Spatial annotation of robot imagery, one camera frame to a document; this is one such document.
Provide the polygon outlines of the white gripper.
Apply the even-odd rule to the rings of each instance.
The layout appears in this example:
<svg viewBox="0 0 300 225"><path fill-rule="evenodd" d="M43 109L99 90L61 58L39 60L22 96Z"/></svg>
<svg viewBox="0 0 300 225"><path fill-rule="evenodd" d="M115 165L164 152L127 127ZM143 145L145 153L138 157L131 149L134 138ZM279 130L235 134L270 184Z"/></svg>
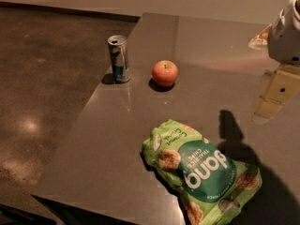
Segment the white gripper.
<svg viewBox="0 0 300 225"><path fill-rule="evenodd" d="M265 73L268 83L260 95L252 121L264 125L300 92L300 0L289 0L274 22L267 25L248 46L263 50L281 64L275 71Z"/></svg>

